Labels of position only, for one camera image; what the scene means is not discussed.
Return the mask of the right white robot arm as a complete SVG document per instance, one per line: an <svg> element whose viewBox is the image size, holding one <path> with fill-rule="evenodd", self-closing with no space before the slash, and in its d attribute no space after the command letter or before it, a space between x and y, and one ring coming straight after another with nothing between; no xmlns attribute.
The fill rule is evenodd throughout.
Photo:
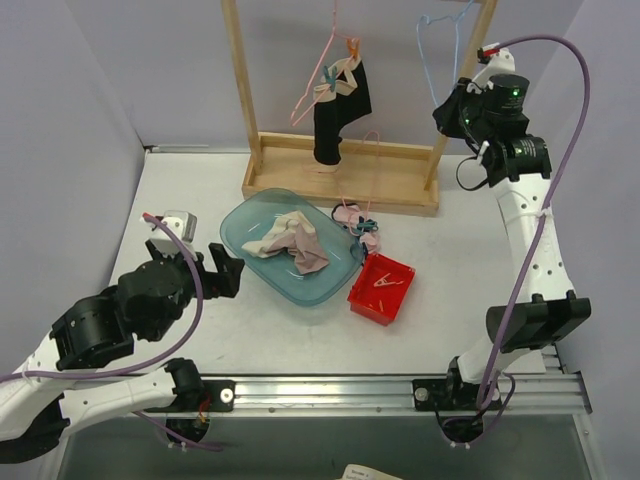
<svg viewBox="0 0 640 480"><path fill-rule="evenodd" d="M516 277L507 303L487 310L485 334L450 362L443 395L456 409L483 405L496 374L565 338L591 315L560 252L547 198L556 178L546 142L527 131L528 87L516 74L494 74L484 84L462 77L433 113L439 132L464 140L484 168Z"/></svg>

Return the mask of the paper sheet bottom edge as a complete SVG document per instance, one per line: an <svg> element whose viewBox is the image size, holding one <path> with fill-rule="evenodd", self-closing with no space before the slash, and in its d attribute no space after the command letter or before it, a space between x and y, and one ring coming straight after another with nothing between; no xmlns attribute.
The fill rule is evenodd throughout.
<svg viewBox="0 0 640 480"><path fill-rule="evenodd" d="M399 477L376 470L374 468L348 464L340 477L340 480L401 480Z"/></svg>

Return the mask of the wooden clothes rack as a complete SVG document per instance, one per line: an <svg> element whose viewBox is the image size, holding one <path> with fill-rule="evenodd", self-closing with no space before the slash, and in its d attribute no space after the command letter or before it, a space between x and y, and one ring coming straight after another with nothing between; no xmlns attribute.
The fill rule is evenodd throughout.
<svg viewBox="0 0 640 480"><path fill-rule="evenodd" d="M308 135L261 132L256 123L251 84L245 57L237 5L223 1L221 10L227 32L250 157L241 185L244 199L272 188L290 190L312 204L332 207L341 200L330 175L305 173L312 168L313 138ZM342 162L336 172L345 200L367 205L375 140L341 144ZM380 141L379 171L371 210L381 213L434 217L440 205L437 169L447 145L440 135L433 146Z"/></svg>

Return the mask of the aluminium mounting rail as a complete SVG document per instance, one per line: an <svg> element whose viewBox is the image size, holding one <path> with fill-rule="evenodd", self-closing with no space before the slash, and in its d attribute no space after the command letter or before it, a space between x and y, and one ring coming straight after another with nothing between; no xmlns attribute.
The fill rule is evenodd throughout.
<svg viewBox="0 0 640 480"><path fill-rule="evenodd" d="M442 416L475 413L475 396L465 387L452 395L441 375L414 378L376 376L206 376L194 400L153 405L153 415L188 418L198 412L240 416ZM591 411L582 377L547 372L499 379L488 413L504 408L516 415L573 415Z"/></svg>

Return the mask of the teal clothespin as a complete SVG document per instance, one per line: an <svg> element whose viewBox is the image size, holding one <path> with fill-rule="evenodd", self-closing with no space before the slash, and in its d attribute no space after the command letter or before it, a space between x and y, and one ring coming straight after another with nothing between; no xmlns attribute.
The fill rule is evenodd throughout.
<svg viewBox="0 0 640 480"><path fill-rule="evenodd" d="M325 80L325 83L328 85L328 89L330 92L336 91L337 80L339 77L338 68L336 65L328 67L326 65L323 66L322 74Z"/></svg>
<svg viewBox="0 0 640 480"><path fill-rule="evenodd" d="M367 219L364 221L360 221L356 224L354 231L357 236L362 236L367 233L376 233L379 230L378 224L375 220Z"/></svg>

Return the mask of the black underwear beige waistband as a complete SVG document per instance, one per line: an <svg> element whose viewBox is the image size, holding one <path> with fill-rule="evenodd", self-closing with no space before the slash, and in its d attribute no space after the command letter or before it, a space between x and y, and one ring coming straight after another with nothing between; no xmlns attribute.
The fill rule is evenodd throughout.
<svg viewBox="0 0 640 480"><path fill-rule="evenodd" d="M330 92L322 75L314 87L314 159L318 164L336 165L341 162L339 145L341 130L372 113L371 97L364 63L361 57L337 60L339 77L335 92Z"/></svg>

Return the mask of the orange clothespin on black underwear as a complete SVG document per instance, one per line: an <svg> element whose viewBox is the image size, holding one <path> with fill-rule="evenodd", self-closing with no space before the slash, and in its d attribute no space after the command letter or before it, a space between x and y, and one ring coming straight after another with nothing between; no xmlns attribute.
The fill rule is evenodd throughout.
<svg viewBox="0 0 640 480"><path fill-rule="evenodd" d="M360 39L357 37L347 38L346 47L350 57L354 61L358 61L358 59L360 58Z"/></svg>

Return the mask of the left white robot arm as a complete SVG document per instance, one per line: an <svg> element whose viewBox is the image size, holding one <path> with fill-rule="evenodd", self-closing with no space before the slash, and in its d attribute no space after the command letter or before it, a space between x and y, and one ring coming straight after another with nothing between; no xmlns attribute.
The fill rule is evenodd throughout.
<svg viewBox="0 0 640 480"><path fill-rule="evenodd" d="M128 357L138 340L157 342L190 303L233 298L244 261L212 243L216 266L208 272L201 253L167 242L146 243L150 258L116 284L83 298L56 322L14 373L1 379L1 461L19 464L41 457L79 430L141 410L190 411L214 397L195 363L172 351L145 361L153 372L104 387L77 390L111 362Z"/></svg>

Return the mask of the red plastic bin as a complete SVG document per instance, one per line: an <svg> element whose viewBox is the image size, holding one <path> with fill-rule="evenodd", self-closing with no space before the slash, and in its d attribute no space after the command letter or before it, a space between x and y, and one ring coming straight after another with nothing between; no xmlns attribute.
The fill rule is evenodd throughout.
<svg viewBox="0 0 640 480"><path fill-rule="evenodd" d="M390 280L402 279L404 284L374 288L374 281L387 273L390 273ZM414 277L413 267L379 253L368 255L347 298L350 311L382 326L392 324L401 310ZM387 307L384 313L377 311L379 300L382 300Z"/></svg>

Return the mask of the blue wire hanger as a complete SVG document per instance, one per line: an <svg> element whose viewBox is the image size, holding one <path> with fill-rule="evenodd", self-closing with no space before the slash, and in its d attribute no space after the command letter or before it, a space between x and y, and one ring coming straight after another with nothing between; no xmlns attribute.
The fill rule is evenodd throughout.
<svg viewBox="0 0 640 480"><path fill-rule="evenodd" d="M424 79L426 81L429 97L431 99L434 110L442 106L444 101L440 100L436 94L433 76L431 74L429 61L426 55L427 50L424 42L424 33L429 27L431 27L434 24L448 22L452 25L453 34L454 34L454 47L453 47L452 64L451 64L451 88L449 90L449 92L452 93L458 79L458 74L461 72L461 24L466 19L468 12L471 9L471 6L473 4L475 4L475 1L472 1L472 0L463 1L463 7L461 7L460 10L457 11L456 13L450 13L450 14L441 15L437 17L434 17L429 14L422 14L416 21L416 25L415 25L416 45L418 49L421 67L424 74Z"/></svg>

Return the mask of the pink underwear navy trim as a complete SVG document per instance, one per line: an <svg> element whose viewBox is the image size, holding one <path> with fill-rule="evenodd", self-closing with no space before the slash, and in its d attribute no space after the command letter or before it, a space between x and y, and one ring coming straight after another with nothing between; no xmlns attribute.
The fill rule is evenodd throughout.
<svg viewBox="0 0 640 480"><path fill-rule="evenodd" d="M342 203L331 211L331 219L353 236L364 256L380 251L378 223L356 203Z"/></svg>

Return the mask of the beige pink underwear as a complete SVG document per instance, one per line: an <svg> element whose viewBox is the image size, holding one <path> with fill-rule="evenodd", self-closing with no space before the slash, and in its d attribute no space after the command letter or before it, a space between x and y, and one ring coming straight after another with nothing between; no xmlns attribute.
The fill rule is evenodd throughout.
<svg viewBox="0 0 640 480"><path fill-rule="evenodd" d="M318 272L329 265L316 228L300 210L278 216L261 239L245 242L242 250L261 259L285 251L301 275Z"/></svg>

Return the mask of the teal plastic basin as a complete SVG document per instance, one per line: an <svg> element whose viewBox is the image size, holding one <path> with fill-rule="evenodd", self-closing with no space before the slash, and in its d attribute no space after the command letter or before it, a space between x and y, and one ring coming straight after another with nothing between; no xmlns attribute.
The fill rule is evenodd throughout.
<svg viewBox="0 0 640 480"><path fill-rule="evenodd" d="M264 190L223 220L230 251L285 298L300 306L328 300L364 260L354 236L292 191Z"/></svg>

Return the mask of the teal clothespin on black underwear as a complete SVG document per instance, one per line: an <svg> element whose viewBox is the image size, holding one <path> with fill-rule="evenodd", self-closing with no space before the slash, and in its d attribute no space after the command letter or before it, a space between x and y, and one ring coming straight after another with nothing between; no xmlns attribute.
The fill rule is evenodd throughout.
<svg viewBox="0 0 640 480"><path fill-rule="evenodd" d="M339 77L338 68L336 65L328 67L326 65L323 66L322 74L325 80L325 83L328 85L328 89L330 92L336 91L337 80Z"/></svg>

